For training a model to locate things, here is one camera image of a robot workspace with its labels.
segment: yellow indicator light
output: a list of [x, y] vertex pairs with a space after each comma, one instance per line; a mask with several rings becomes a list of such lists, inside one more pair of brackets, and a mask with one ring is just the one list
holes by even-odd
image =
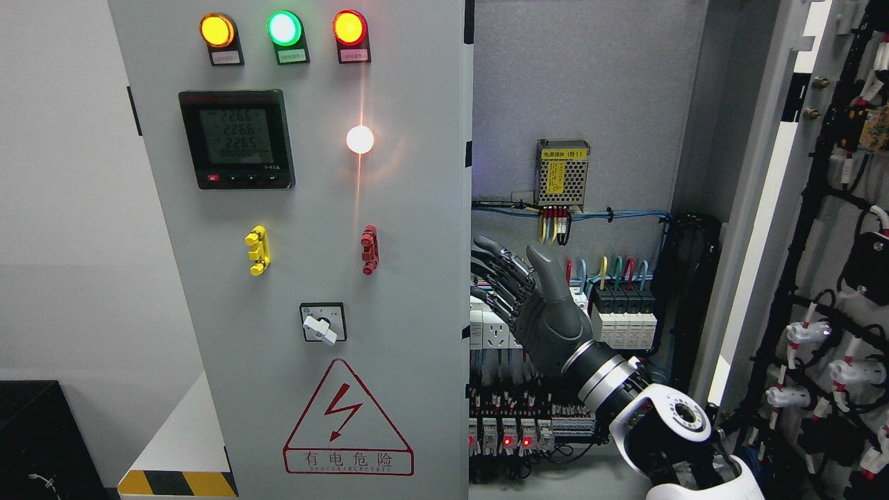
[[235, 23], [225, 14], [210, 12], [201, 19], [201, 36], [211, 47], [228, 47], [235, 41]]
[[367, 22], [356, 11], [343, 11], [333, 18], [333, 35], [345, 45], [358, 45], [367, 36]]

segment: red wire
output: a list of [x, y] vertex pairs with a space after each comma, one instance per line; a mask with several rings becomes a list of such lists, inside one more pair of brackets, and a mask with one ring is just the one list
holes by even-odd
[[627, 261], [627, 267], [623, 269], [623, 275], [627, 275], [627, 271], [629, 271], [629, 279], [627, 280], [627, 291], [633, 289], [633, 275], [636, 274], [636, 261], [633, 260], [632, 257]]

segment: meter display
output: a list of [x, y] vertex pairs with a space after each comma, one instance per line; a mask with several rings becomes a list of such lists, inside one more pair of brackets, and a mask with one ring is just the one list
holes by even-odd
[[280, 90], [187, 91], [179, 94], [179, 102], [200, 189], [293, 186]]

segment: robotic hand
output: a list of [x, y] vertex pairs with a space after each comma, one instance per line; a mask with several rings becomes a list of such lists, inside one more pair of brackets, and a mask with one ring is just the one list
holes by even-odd
[[563, 376], [608, 424], [623, 459], [652, 481], [646, 499], [762, 499], [749, 468], [726, 454], [703, 408], [650, 383], [640, 367], [594, 341], [601, 323], [574, 304], [559, 264], [530, 246], [526, 252], [531, 268], [499, 243], [476, 237], [472, 273], [494, 292], [477, 286], [470, 292], [506, 322], [542, 374]]

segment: light label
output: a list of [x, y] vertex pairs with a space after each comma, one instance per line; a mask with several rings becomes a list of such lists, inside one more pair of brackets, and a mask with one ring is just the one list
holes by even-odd
[[565, 161], [550, 161], [547, 171], [547, 194], [562, 194], [565, 192]]
[[585, 160], [587, 151], [581, 148], [572, 149], [542, 149], [542, 160]]
[[241, 56], [237, 51], [213, 52], [210, 54], [213, 64], [240, 64]]
[[342, 60], [367, 60], [367, 49], [343, 49], [340, 51]]
[[305, 49], [291, 49], [289, 51], [278, 51], [278, 62], [303, 62], [306, 60]]

